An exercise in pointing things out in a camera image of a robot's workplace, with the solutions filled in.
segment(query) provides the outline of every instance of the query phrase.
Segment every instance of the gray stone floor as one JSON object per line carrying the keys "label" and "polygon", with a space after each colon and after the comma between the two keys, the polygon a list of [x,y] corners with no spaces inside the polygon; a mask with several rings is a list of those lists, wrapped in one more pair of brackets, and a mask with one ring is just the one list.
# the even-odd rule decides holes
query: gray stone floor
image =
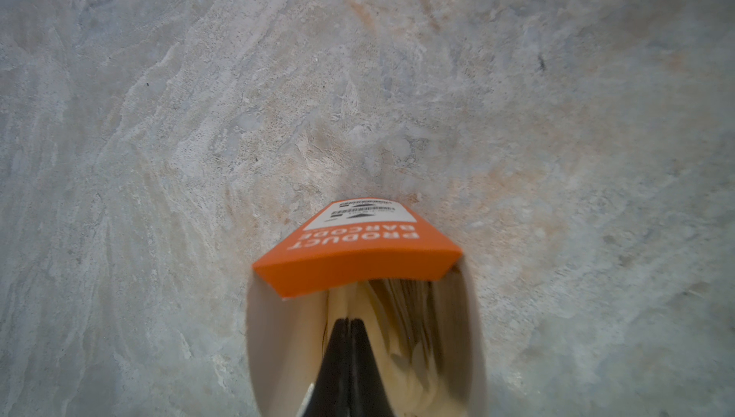
{"label": "gray stone floor", "polygon": [[257,415],[249,265],[363,195],[464,248],[491,415],[733,415],[734,2],[6,5],[0,415]]}

